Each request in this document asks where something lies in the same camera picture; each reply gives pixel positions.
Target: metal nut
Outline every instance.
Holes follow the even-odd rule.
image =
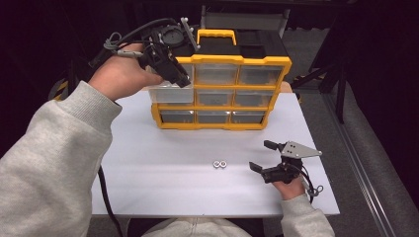
[[[219,167],[219,165],[220,165],[220,164],[219,164],[219,161],[214,161],[212,164],[213,164],[213,166],[214,166],[215,168],[218,168],[218,167]]]
[[[221,167],[221,168],[225,168],[225,167],[227,167],[227,162],[225,162],[225,161],[220,161],[220,162],[219,162],[219,167]]]

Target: white tabletop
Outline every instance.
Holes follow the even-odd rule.
[[[295,94],[281,94],[264,130],[160,129],[147,92],[119,100],[123,112],[112,124],[114,141],[104,157],[114,214],[149,217],[281,215],[281,196],[249,169],[277,166],[280,153],[264,140],[289,140],[315,148]],[[213,161],[226,161],[225,169]],[[303,159],[315,187],[324,191],[313,206],[325,214],[339,208],[319,157]],[[92,188],[93,214],[107,214],[99,180]]]

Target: person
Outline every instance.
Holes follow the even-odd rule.
[[[122,110],[116,100],[162,80],[134,58],[113,56],[67,99],[41,106],[25,135],[0,159],[0,236],[86,236],[91,188],[112,142],[111,123]],[[300,179],[274,186],[283,198],[285,236],[334,235],[321,210],[309,203]],[[145,236],[190,235],[191,228],[180,218]],[[249,236],[228,220],[211,218],[195,223],[194,233]]]

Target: yellow frame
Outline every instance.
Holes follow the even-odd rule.
[[[200,37],[230,37],[236,44],[234,31],[232,30],[199,30],[197,42]],[[247,130],[247,129],[263,129],[268,124],[268,117],[271,110],[274,109],[275,102],[281,93],[281,83],[290,71],[292,62],[287,56],[266,56],[265,58],[244,58],[241,55],[208,55],[208,54],[194,54],[190,57],[176,57],[181,64],[200,64],[200,63],[228,63],[235,65],[260,65],[260,66],[283,66],[283,70],[275,85],[239,85],[238,77],[240,74],[240,67],[238,67],[234,84],[232,85],[205,85],[199,84],[194,80],[194,101],[191,106],[170,106],[170,104],[153,103],[151,106],[151,113],[160,128],[169,129],[182,129],[193,130],[201,128],[221,128],[229,130]],[[230,106],[200,106],[197,102],[197,89],[208,90],[269,90],[273,91],[271,101],[266,107],[235,107],[235,93],[232,96]],[[173,111],[194,111],[194,119],[192,123],[179,123],[179,122],[163,122],[160,110],[173,110]],[[196,111],[228,111],[227,123],[198,123],[198,115]],[[263,119],[259,123],[233,123],[231,122],[232,112],[265,112]]]

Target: dark wall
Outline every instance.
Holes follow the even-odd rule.
[[[400,1],[374,5],[366,36],[349,68],[359,107],[387,152],[416,206],[419,167],[419,19]]]
[[[25,132],[36,109],[46,101],[52,82],[68,57],[57,34],[31,4],[0,4],[0,155]]]

